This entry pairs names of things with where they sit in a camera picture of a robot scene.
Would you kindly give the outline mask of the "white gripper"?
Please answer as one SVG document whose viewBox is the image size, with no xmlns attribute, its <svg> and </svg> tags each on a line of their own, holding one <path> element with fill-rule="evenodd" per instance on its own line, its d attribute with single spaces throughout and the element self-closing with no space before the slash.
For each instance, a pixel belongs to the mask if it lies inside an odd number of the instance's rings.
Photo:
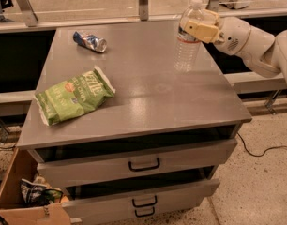
<svg viewBox="0 0 287 225">
<path fill-rule="evenodd" d="M 226 17 L 219 22 L 217 12 L 204 11 L 206 23 L 188 20 L 184 31 L 204 43 L 214 43 L 216 49 L 228 55 L 236 55 L 244 47 L 250 34 L 250 25 L 236 17 Z"/>
</svg>

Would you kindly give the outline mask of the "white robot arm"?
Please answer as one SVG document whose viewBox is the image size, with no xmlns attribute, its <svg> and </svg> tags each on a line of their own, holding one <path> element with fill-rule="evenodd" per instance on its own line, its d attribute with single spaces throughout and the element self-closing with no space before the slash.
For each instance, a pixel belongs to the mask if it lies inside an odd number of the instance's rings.
<svg viewBox="0 0 287 225">
<path fill-rule="evenodd" d="M 287 85 L 287 30 L 276 36 L 236 17 L 221 18 L 203 9 L 202 18 L 186 16 L 180 27 L 190 36 L 228 55 L 240 57 L 253 72 L 272 78 L 282 74 Z"/>
</svg>

